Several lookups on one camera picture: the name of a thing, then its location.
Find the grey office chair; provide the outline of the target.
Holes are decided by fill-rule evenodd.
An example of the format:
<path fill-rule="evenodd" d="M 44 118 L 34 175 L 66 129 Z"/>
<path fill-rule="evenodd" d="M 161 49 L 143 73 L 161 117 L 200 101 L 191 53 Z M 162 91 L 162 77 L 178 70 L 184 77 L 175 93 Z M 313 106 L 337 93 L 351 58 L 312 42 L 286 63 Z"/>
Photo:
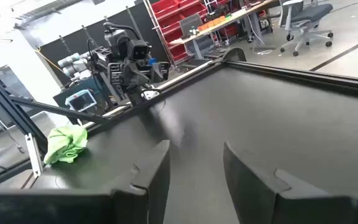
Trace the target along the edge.
<path fill-rule="evenodd" d="M 332 46 L 333 31 L 316 30 L 320 20 L 333 10 L 331 4 L 312 3 L 304 7 L 304 0 L 279 0 L 279 3 L 281 13 L 278 25 L 287 32 L 287 42 L 281 45 L 281 53 L 285 52 L 286 46 L 296 43 L 292 55 L 297 57 L 300 47 L 310 45 L 312 39 L 324 40 L 326 47 Z"/>

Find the red bin shelf rack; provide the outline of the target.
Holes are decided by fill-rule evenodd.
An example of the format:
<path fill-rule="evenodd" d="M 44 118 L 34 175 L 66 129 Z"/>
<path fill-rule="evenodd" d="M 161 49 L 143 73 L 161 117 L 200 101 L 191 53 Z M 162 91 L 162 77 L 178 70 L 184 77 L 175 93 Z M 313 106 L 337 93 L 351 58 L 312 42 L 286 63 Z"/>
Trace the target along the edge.
<path fill-rule="evenodd" d="M 144 0 L 146 9 L 154 24 L 154 29 L 162 42 L 168 59 L 174 67 L 179 67 L 181 64 L 187 63 L 192 59 L 202 60 L 223 44 L 223 35 L 220 33 L 220 30 L 223 28 L 221 28 L 212 34 L 195 40 L 199 47 L 200 57 L 197 56 L 197 50 L 192 41 L 173 46 L 170 42 L 182 39 L 179 21 L 193 14 L 199 14 L 203 25 L 199 26 L 197 30 L 193 29 L 190 31 L 192 35 L 196 35 L 202 30 L 225 21 L 225 19 L 228 19 L 232 15 L 227 8 L 226 3 L 228 1 L 158 0 L 155 3 L 151 3 L 149 0 Z"/>

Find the long wooden workbench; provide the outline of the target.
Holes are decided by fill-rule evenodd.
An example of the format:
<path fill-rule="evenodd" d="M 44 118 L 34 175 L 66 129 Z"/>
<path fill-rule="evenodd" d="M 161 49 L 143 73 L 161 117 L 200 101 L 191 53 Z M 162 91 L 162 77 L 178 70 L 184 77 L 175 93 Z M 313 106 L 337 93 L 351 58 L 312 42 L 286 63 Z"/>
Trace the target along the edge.
<path fill-rule="evenodd" d="M 262 40 L 262 32 L 259 27 L 259 17 L 257 13 L 261 11 L 263 8 L 267 8 L 267 9 L 270 8 L 269 4 L 276 3 L 276 2 L 279 2 L 279 0 L 265 0 L 260 4 L 252 6 L 250 8 L 244 7 L 241 10 L 233 13 L 228 19 L 225 19 L 225 21 L 220 22 L 219 24 L 216 24 L 205 30 L 202 30 L 196 35 L 191 35 L 189 36 L 189 38 L 173 40 L 172 42 L 170 42 L 170 44 L 176 46 L 180 44 L 186 44 L 187 42 L 192 41 L 195 45 L 195 49 L 197 50 L 197 56 L 200 57 L 201 54 L 199 53 L 199 47 L 195 42 L 196 39 L 199 39 L 208 34 L 212 34 L 214 31 L 219 30 L 234 21 L 238 21 L 240 19 L 243 19 L 244 17 L 247 17 L 250 24 L 251 31 L 254 33 L 254 36 L 257 38 L 257 40 L 259 40 L 259 45 L 265 45 Z"/>

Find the white metal bracket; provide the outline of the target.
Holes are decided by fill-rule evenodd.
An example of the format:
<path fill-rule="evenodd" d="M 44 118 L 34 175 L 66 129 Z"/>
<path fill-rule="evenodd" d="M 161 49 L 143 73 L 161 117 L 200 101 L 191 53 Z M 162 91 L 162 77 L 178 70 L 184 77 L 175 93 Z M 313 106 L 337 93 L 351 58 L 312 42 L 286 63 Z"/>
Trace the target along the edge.
<path fill-rule="evenodd" d="M 33 175 L 35 178 L 38 178 L 43 172 L 44 165 L 43 165 L 43 161 L 41 160 L 37 140 L 36 138 L 33 137 L 31 133 L 29 133 L 25 135 L 25 142 L 27 145 L 27 150 L 30 158 L 30 163 L 32 166 Z"/>

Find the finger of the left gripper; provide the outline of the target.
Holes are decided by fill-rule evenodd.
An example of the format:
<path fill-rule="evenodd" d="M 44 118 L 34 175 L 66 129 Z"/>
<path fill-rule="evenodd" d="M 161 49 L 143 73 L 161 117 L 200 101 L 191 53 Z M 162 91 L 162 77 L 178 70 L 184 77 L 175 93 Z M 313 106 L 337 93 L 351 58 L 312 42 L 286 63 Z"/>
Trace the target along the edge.
<path fill-rule="evenodd" d="M 122 89 L 121 75 L 121 64 L 109 63 L 109 83 L 111 85 L 111 93 L 116 101 L 124 101 L 126 99 L 126 95 Z"/>
<path fill-rule="evenodd" d="M 168 80 L 170 63 L 157 62 L 152 65 L 152 82 L 160 83 Z"/>

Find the tablet in light blue case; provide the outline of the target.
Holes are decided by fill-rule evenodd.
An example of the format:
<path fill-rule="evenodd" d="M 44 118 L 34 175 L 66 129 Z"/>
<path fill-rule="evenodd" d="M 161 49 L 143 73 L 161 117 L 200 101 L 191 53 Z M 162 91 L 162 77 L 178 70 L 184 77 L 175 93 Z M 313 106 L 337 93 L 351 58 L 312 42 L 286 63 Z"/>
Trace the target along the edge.
<path fill-rule="evenodd" d="M 97 102 L 89 90 L 80 90 L 66 98 L 65 105 L 71 110 L 82 112 L 96 106 Z"/>

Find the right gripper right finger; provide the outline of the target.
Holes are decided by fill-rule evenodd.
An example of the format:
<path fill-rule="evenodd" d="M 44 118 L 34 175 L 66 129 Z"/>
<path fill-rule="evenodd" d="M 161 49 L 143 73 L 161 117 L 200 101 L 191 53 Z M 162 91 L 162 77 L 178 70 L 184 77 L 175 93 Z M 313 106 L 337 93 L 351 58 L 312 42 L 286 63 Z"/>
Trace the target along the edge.
<path fill-rule="evenodd" d="M 228 142 L 223 165 L 240 224 L 358 224 L 358 196 L 329 194 L 282 169 L 262 170 Z"/>

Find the teal equipment cart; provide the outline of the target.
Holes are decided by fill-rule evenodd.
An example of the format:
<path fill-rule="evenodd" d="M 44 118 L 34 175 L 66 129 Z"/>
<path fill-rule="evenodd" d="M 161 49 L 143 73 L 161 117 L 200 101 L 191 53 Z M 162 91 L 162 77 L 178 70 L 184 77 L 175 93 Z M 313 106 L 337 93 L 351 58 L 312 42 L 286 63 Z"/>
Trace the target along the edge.
<path fill-rule="evenodd" d="M 89 90 L 97 102 L 96 106 L 82 111 L 82 113 L 101 116 L 113 108 L 113 102 L 105 94 L 99 81 L 96 81 L 94 78 L 86 78 L 77 82 L 73 86 L 62 90 L 59 94 L 55 95 L 53 99 L 58 106 L 70 109 L 69 106 L 65 105 L 66 98 L 80 90 Z"/>

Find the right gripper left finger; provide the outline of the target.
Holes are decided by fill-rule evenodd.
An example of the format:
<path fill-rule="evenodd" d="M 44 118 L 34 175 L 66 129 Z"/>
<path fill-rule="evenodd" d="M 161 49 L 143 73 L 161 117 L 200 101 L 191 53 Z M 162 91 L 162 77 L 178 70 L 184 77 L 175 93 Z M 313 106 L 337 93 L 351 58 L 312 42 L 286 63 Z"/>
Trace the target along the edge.
<path fill-rule="evenodd" d="M 170 141 L 98 189 L 0 190 L 0 224 L 162 224 Z"/>

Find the black aluminium table frame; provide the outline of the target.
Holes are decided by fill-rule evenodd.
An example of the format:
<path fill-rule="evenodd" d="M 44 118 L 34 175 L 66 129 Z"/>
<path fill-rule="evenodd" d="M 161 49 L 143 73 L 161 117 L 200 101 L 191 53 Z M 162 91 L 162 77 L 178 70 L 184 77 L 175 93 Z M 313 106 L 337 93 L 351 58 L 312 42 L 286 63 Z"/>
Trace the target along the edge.
<path fill-rule="evenodd" d="M 170 190 L 227 191 L 223 146 L 327 192 L 358 194 L 358 78 L 228 60 L 186 75 L 150 103 L 93 126 L 73 164 L 34 190 L 96 189 L 168 139 Z"/>

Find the green microfibre towel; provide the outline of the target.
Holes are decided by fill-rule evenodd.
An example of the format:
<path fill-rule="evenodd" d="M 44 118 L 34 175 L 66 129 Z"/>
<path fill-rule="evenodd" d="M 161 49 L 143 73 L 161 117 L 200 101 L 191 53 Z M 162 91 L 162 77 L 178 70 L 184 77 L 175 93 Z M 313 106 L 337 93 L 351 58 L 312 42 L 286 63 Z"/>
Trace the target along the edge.
<path fill-rule="evenodd" d="M 88 143 L 88 132 L 80 125 L 53 128 L 47 137 L 45 164 L 73 163 Z"/>

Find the black partition panel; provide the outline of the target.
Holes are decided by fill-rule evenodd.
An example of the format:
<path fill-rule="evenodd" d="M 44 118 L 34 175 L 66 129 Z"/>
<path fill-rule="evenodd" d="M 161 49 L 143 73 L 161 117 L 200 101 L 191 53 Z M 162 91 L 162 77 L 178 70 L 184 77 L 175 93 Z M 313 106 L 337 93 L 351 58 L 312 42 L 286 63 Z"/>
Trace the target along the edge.
<path fill-rule="evenodd" d="M 107 47 L 104 39 L 105 22 L 131 26 L 151 46 L 151 56 L 169 61 L 143 0 L 105 0 L 95 5 L 82 0 L 53 13 L 33 24 L 34 36 L 41 41 L 41 52 L 53 63 L 73 53 L 87 51 L 86 41 L 92 38 L 99 46 Z"/>

